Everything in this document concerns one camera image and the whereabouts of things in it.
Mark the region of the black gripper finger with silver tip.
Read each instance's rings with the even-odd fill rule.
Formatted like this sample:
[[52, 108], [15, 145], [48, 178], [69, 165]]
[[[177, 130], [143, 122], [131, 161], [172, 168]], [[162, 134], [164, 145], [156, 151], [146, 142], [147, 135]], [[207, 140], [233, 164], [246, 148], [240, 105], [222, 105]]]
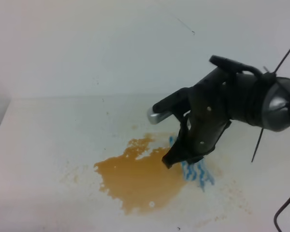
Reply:
[[191, 110], [189, 103], [189, 87], [184, 87], [154, 104], [147, 111], [151, 124], [158, 124], [171, 115], [181, 121], [184, 114]]

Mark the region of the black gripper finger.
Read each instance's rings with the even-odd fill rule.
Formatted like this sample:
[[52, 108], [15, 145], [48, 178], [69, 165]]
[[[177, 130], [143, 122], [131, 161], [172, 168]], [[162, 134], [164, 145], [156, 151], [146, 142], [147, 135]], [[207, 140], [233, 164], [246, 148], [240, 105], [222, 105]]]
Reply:
[[186, 161], [188, 164], [194, 164], [204, 158], [204, 155], [200, 155], [193, 151], [193, 146], [189, 142], [188, 119], [188, 115], [182, 118], [176, 141], [161, 159], [167, 169], [170, 169], [177, 163]]

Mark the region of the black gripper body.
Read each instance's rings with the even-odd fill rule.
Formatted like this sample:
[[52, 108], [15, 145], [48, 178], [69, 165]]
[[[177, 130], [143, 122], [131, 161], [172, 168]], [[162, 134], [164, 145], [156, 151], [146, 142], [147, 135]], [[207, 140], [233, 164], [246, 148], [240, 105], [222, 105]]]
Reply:
[[263, 127], [261, 119], [261, 72], [228, 73], [215, 68], [190, 88], [190, 131], [186, 135], [189, 155], [211, 153], [232, 120]]

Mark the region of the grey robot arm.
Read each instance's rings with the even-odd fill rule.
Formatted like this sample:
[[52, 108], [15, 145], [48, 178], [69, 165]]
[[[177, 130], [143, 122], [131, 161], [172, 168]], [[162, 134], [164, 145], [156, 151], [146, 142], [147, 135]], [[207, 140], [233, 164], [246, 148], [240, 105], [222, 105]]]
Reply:
[[264, 73], [211, 71], [192, 87], [184, 87], [149, 108], [150, 123], [175, 116], [180, 130], [162, 162], [167, 168], [196, 163], [215, 150], [234, 120], [270, 131], [290, 127], [290, 79]]

